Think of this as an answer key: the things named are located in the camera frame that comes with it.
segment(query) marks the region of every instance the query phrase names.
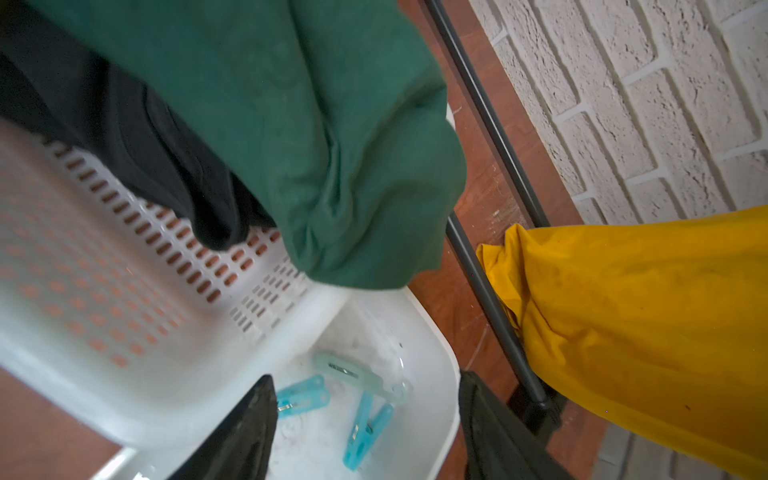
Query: drying rack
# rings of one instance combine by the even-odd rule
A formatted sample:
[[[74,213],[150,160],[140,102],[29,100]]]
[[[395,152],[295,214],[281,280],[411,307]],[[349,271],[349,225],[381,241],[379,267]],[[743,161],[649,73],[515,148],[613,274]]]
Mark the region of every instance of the drying rack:
[[[531,224],[533,227],[551,226],[544,208],[525,174],[520,159],[515,153],[515,149],[512,147],[488,95],[485,93],[472,62],[453,28],[442,1],[425,0],[425,3],[469,92],[472,103],[502,160],[502,164],[507,169],[512,183],[520,195],[522,206],[531,218]],[[509,322],[504,307],[493,291],[485,271],[481,268],[475,255],[475,249],[469,242],[469,238],[467,238],[455,212],[451,213],[448,218],[445,232],[459,263],[462,265],[472,291],[477,296],[481,308],[488,317],[493,333],[520,382],[521,388],[518,387],[515,390],[510,400],[513,410],[534,434],[545,437],[550,435],[560,425],[560,408],[564,403],[564,398],[551,389],[545,388],[541,380],[531,370],[515,329]]]

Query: fabric fold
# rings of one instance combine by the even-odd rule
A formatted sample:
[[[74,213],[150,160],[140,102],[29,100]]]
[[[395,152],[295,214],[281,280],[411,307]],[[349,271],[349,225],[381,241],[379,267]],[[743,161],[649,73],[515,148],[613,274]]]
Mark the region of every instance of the fabric fold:
[[[310,278],[397,288],[439,267],[466,162],[396,2],[31,3],[157,91]]]
[[[768,476],[768,207],[632,227],[515,225],[478,257],[534,372],[591,412]]]

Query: blue clothespin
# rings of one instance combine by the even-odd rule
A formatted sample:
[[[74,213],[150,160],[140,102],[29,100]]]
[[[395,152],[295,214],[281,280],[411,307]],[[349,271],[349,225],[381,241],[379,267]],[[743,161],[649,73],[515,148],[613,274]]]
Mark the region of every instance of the blue clothespin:
[[[394,407],[387,403],[379,410],[376,418],[370,420],[372,405],[373,395],[363,392],[360,406],[357,407],[355,425],[352,427],[352,434],[349,436],[346,452],[344,452],[344,466],[352,471],[360,466],[360,462],[373,447],[374,442],[395,413]]]
[[[326,388],[326,381],[322,375],[315,375],[277,393],[278,418],[321,409],[330,401],[331,392]]]

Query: hanging laundry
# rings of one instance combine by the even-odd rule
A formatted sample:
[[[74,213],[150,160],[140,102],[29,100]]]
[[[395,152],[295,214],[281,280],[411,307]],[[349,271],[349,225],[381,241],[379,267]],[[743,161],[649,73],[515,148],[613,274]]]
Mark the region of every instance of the hanging laundry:
[[[146,81],[310,278],[396,288],[439,267],[466,162],[439,66],[396,2],[30,3]]]
[[[167,104],[27,5],[2,17],[0,115],[96,154],[133,193],[188,218],[212,250],[274,222]]]
[[[478,257],[547,384],[654,442],[768,478],[768,207],[515,225]]]

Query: laundry basket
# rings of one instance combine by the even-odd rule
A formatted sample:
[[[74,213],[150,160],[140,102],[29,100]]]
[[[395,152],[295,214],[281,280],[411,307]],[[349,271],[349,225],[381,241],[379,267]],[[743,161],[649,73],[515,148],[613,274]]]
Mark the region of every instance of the laundry basket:
[[[342,458],[362,392],[326,376],[327,407],[278,420],[266,480],[433,480],[459,425],[459,371],[451,346],[413,294],[354,292],[307,353],[273,372],[275,388],[316,375],[318,352],[369,366],[385,386],[404,384],[406,400],[395,405],[392,421],[353,472]],[[92,480],[164,480],[196,447],[122,449]]]
[[[0,184],[0,366],[122,445],[198,443],[349,297],[276,230],[209,251],[95,157],[2,120]]]

